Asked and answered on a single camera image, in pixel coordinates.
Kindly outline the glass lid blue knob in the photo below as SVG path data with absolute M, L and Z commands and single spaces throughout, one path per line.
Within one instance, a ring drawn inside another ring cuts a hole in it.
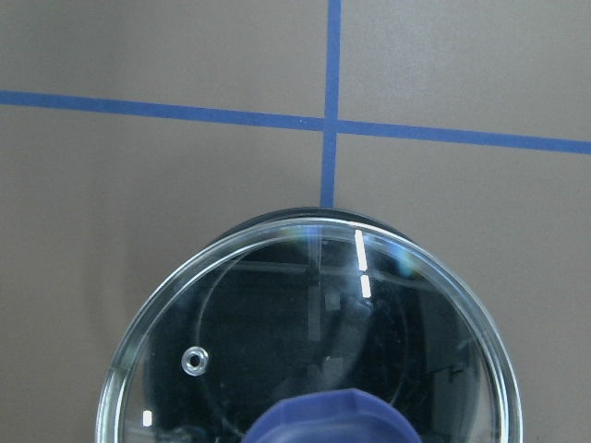
M 520 442 L 496 325 L 413 241 L 262 223 L 205 247 L 138 311 L 98 442 Z

